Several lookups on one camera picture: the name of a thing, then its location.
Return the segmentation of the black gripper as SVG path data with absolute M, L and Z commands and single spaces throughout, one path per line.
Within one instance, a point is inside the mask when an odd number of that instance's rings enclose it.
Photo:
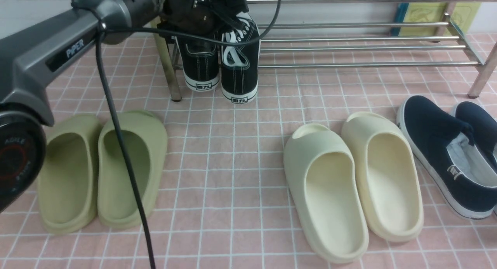
M 164 0 L 159 28 L 196 36 L 241 29 L 238 18 L 248 13 L 247 0 Z

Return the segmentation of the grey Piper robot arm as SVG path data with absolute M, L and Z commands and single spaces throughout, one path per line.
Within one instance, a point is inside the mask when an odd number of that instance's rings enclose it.
M 1 210 L 25 192 L 45 157 L 43 126 L 54 117 L 46 88 L 85 55 L 99 33 L 104 44 L 122 43 L 156 17 L 173 32 L 208 36 L 247 12 L 247 0 L 73 0 L 68 11 L 0 42 Z

